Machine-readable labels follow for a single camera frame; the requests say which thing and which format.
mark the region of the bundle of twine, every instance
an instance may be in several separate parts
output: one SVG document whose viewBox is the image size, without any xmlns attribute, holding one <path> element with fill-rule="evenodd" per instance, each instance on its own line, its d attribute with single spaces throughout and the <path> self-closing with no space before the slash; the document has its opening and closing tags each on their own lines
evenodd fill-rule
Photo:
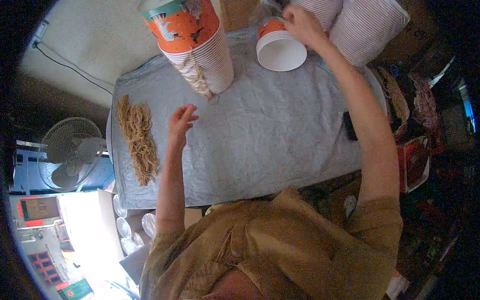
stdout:
<svg viewBox="0 0 480 300">
<path fill-rule="evenodd" d="M 155 181 L 159 162 L 150 134 L 150 108 L 146 103 L 130 107 L 128 95 L 125 95 L 117 102 L 117 117 L 127 141 L 138 183 L 147 186 L 149 180 Z"/>
<path fill-rule="evenodd" d="M 184 70 L 185 66 L 190 60 L 193 61 L 193 65 L 187 68 L 186 70 Z M 208 101 L 210 101 L 213 98 L 213 94 L 207 86 L 205 77 L 192 51 L 190 51 L 190 53 L 185 57 L 182 63 L 176 64 L 172 61 L 171 63 L 175 67 L 175 69 L 177 69 L 177 71 L 179 71 L 182 74 L 183 78 L 185 78 L 185 80 L 188 83 L 190 83 L 190 85 L 192 86 L 195 92 L 201 94 L 202 96 L 205 96 Z M 195 74 L 189 74 L 192 68 L 195 68 Z"/>
</svg>

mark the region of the red sign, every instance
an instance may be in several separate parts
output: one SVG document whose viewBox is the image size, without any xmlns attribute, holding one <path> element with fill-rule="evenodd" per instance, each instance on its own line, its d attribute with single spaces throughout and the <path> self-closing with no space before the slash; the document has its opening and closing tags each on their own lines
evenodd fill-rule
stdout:
<svg viewBox="0 0 480 300">
<path fill-rule="evenodd" d="M 65 281 L 64 283 L 60 283 L 59 285 L 57 285 L 57 290 L 61 290 L 62 288 L 66 288 L 69 285 L 70 285 L 70 283 L 68 283 L 68 281 Z"/>
<path fill-rule="evenodd" d="M 43 226 L 43 220 L 26 221 L 25 226 L 27 227 Z"/>
<path fill-rule="evenodd" d="M 20 218 L 23 219 L 24 211 L 22 210 L 22 205 L 20 204 L 20 202 L 17 202 L 17 208 L 18 208 L 18 214 L 20 215 Z"/>
</svg>

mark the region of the person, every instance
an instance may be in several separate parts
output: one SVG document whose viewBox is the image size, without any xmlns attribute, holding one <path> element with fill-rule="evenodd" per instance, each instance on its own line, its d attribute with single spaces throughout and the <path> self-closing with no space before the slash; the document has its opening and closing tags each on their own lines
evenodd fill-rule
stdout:
<svg viewBox="0 0 480 300">
<path fill-rule="evenodd" d="M 327 39 L 315 16 L 284 10 L 286 29 L 326 61 L 343 91 L 361 148 L 361 186 L 346 229 L 293 188 L 272 201 L 222 204 L 184 227 L 182 150 L 194 105 L 173 113 L 156 205 L 156 236 L 140 296 L 150 299 L 380 299 L 402 231 L 396 146 L 362 76 Z"/>
</svg>

